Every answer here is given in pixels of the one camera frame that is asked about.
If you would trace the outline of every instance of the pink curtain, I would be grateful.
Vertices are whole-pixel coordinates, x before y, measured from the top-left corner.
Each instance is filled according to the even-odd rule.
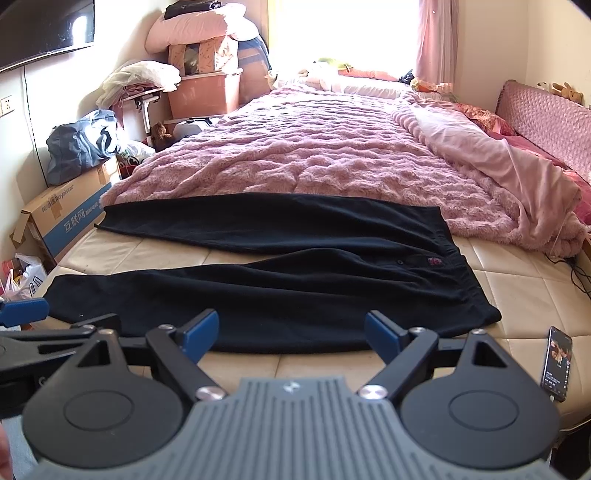
[[[415,77],[431,83],[454,82],[458,12],[458,0],[419,0]]]

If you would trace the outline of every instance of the teddy bear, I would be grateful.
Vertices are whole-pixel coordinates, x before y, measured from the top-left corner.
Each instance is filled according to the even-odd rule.
[[[166,131],[166,127],[162,122],[158,122],[152,127],[152,143],[156,152],[172,147],[175,143],[174,137]]]
[[[578,103],[579,105],[583,105],[583,94],[581,92],[577,92],[566,82],[564,83],[564,86],[559,83],[553,83],[550,93],[561,96],[562,98],[566,98],[567,100]]]

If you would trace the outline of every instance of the blue gripper pad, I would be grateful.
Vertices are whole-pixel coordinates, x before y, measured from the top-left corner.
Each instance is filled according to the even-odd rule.
[[[376,310],[365,316],[365,339],[386,365],[394,360],[410,341],[407,330],[400,328]]]
[[[215,310],[208,310],[195,317],[180,332],[183,335],[181,350],[193,363],[199,362],[217,340],[220,320]]]
[[[49,304],[45,299],[0,303],[0,325],[7,328],[45,320],[48,314]]]

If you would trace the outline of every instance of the black cable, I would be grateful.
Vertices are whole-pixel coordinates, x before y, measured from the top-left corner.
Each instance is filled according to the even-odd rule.
[[[22,78],[24,79],[25,83],[25,97],[27,100],[27,110],[29,112],[29,125],[31,126],[31,135],[33,136],[33,147],[35,148],[35,153],[37,154],[37,161],[39,162],[39,168],[41,169],[41,174],[43,175],[43,180],[45,180],[45,185],[49,187],[47,183],[47,177],[45,176],[45,170],[43,170],[43,164],[41,163],[41,157],[39,156],[39,149],[37,148],[37,140],[35,139],[35,131],[33,130],[33,120],[31,119],[31,105],[29,105],[29,86],[27,85],[27,66],[25,65],[22,68]]]
[[[575,287],[577,287],[580,291],[582,291],[585,295],[587,295],[591,299],[591,290],[585,290],[581,288],[574,280],[573,275],[576,273],[578,277],[584,277],[587,279],[589,283],[591,283],[591,275],[588,275],[585,270],[577,265],[577,259],[575,257],[560,259],[560,260],[552,260],[547,254],[544,254],[545,257],[548,259],[549,262],[556,265],[559,263],[566,263],[570,267],[570,281],[573,283]]]

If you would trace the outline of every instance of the black pants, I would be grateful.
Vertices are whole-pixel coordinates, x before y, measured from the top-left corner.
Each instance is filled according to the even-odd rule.
[[[247,353],[366,349],[363,321],[373,309],[404,328],[424,326],[447,337],[501,319],[436,207],[246,193],[105,211],[104,230],[280,256],[247,265],[59,276],[45,296],[55,318],[74,323],[117,313],[123,334],[135,336],[214,308],[221,323],[215,349]]]

